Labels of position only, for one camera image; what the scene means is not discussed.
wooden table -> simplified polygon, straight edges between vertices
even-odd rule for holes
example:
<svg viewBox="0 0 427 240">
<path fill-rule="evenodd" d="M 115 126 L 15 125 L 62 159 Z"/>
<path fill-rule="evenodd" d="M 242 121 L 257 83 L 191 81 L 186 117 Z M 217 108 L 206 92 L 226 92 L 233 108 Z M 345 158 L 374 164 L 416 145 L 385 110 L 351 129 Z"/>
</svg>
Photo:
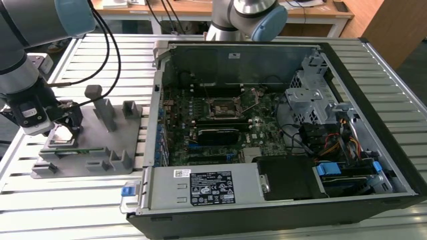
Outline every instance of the wooden table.
<svg viewBox="0 0 427 240">
<path fill-rule="evenodd" d="M 159 21 L 167 21 L 169 16 L 161 0 L 151 0 L 151 2 L 157 18 Z M 182 21 L 211 21 L 213 4 L 209 0 L 170 0 L 170 2 Z M 149 20 L 151 21 L 153 33 L 162 34 L 162 27 L 150 12 L 149 6 L 130 5 L 129 8 L 103 9 L 103 0 L 93 0 L 93 3 L 105 19 Z M 321 6 L 306 8 L 305 11 L 303 9 L 290 10 L 287 23 L 333 25 L 327 34 L 330 38 L 341 36 L 349 19 L 354 17 L 351 12 L 339 12 L 337 10 L 333 0 L 327 0 L 327 3 Z"/>
</svg>

table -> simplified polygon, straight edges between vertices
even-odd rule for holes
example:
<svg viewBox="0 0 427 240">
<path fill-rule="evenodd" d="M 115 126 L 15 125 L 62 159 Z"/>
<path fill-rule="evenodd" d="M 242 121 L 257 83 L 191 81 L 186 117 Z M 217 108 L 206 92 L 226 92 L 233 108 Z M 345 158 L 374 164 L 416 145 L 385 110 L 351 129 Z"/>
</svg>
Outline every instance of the table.
<svg viewBox="0 0 427 240">
<path fill-rule="evenodd" d="M 111 93 L 113 104 L 135 100 L 143 104 L 137 152 L 146 147 L 146 133 L 154 84 L 153 47 L 157 40 L 201 41 L 201 35 L 117 35 L 123 55 L 123 72 Z M 279 37 L 275 41 L 319 42 L 325 38 Z M 329 38 L 357 83 L 371 101 L 398 142 L 427 180 L 427 110 L 409 87 L 393 72 L 370 44 L 358 39 Z M 50 82 L 75 81 L 99 68 L 106 54 L 102 34 L 74 39 L 53 73 Z M 106 70 L 86 83 L 57 88 L 61 99 L 82 102 L 87 84 L 110 87 L 118 69 L 110 57 Z M 0 161 L 0 239 L 111 239 L 147 240 L 121 213 L 122 186 L 142 177 L 143 155 L 137 158 L 135 172 L 129 175 L 33 179 L 30 176 L 46 137 L 25 136 L 21 130 Z M 427 238 L 426 202 L 407 209 L 387 211 L 358 224 L 318 226 L 282 231 L 217 236 L 229 240 L 342 240 Z"/>
<path fill-rule="evenodd" d="M 153 1 L 153 11 L 159 21 L 169 21 L 166 10 L 161 0 Z M 153 33 L 162 34 L 162 27 L 151 15 L 150 8 L 146 5 L 131 5 L 129 8 L 103 9 L 103 0 L 93 0 L 95 9 L 99 11 L 105 19 L 109 20 L 150 20 Z M 210 2 L 199 2 L 194 0 L 170 0 L 178 17 L 183 21 L 211 21 L 213 4 Z M 290 24 L 329 24 L 333 25 L 329 32 L 330 38 L 338 38 L 342 34 L 347 21 L 354 17 L 351 12 L 339 12 L 334 6 L 333 0 L 325 5 L 289 11 L 287 23 Z"/>
</svg>

slotted aluminum surface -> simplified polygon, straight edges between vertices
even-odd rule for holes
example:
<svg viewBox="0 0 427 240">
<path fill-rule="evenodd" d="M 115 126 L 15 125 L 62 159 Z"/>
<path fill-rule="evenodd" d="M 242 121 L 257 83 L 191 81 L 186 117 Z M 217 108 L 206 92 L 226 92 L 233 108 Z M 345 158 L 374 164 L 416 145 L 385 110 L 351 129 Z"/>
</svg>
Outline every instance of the slotted aluminum surface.
<svg viewBox="0 0 427 240">
<path fill-rule="evenodd" d="M 201 36 L 186 38 L 155 35 L 118 35 L 123 55 L 123 73 L 111 93 L 113 103 L 137 100 L 143 104 L 141 135 L 135 172 L 130 175 L 33 179 L 31 168 L 46 138 L 17 135 L 11 148 L 0 162 L 0 239 L 121 239 L 145 240 L 121 213 L 121 190 L 127 181 L 138 180 L 142 173 L 146 130 L 155 69 L 153 47 L 157 40 L 202 40 Z M 325 38 L 283 37 L 277 41 L 322 42 Z M 378 62 L 373 49 L 369 51 L 355 39 L 329 38 L 341 60 L 346 64 L 367 98 L 397 140 L 410 156 L 421 174 L 427 179 L 427 122 L 420 100 L 406 90 L 393 73 Z M 105 60 L 105 37 L 89 34 L 74 39 L 53 74 L 51 82 L 73 82 L 93 74 Z M 58 88 L 62 99 L 86 100 L 87 84 L 110 87 L 117 75 L 118 58 L 110 58 L 106 70 L 78 86 Z M 393 210 L 362 221 L 342 226 L 321 226 L 283 231 L 255 232 L 203 239 L 426 239 L 427 202 L 407 209 Z"/>
</svg>

motherboard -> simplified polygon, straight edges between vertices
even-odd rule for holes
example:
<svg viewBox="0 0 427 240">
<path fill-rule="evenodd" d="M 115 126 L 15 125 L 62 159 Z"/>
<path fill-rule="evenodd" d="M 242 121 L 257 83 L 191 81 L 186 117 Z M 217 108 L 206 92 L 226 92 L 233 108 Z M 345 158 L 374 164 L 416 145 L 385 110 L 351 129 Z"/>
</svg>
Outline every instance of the motherboard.
<svg viewBox="0 0 427 240">
<path fill-rule="evenodd" d="M 282 95 L 263 86 L 166 88 L 169 166 L 247 163 L 258 156 L 286 155 L 275 116 Z"/>
</svg>

white sticker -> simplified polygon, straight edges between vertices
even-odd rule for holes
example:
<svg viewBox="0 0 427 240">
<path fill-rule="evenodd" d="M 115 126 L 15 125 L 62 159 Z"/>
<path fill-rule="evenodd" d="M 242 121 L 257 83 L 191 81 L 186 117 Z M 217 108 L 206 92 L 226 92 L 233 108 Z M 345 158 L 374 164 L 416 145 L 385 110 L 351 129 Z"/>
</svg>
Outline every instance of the white sticker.
<svg viewBox="0 0 427 240">
<path fill-rule="evenodd" d="M 191 169 L 175 169 L 174 178 L 190 178 L 191 173 L 193 173 Z"/>
<path fill-rule="evenodd" d="M 26 111 L 22 111 L 21 113 L 25 116 L 25 118 L 30 118 L 34 115 L 38 115 L 38 110 L 37 110 L 37 108 L 33 108 L 33 109 L 29 109 Z"/>
<path fill-rule="evenodd" d="M 239 59 L 241 58 L 241 53 L 230 53 L 229 54 L 229 59 Z"/>
<path fill-rule="evenodd" d="M 147 11 L 129 11 L 131 14 L 149 14 Z"/>
</svg>

